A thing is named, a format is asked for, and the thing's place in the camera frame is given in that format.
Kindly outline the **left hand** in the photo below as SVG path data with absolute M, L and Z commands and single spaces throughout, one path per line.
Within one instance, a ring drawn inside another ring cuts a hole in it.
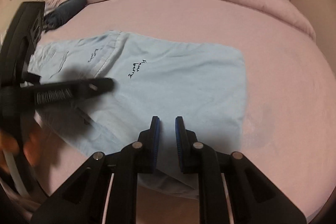
M 34 121 L 30 127 L 28 140 L 25 142 L 23 152 L 29 164 L 36 167 L 42 155 L 42 127 L 37 121 Z M 19 145 L 14 137 L 1 128 L 1 170 L 5 174 L 10 174 L 9 167 L 6 163 L 4 152 L 17 155 L 20 152 Z

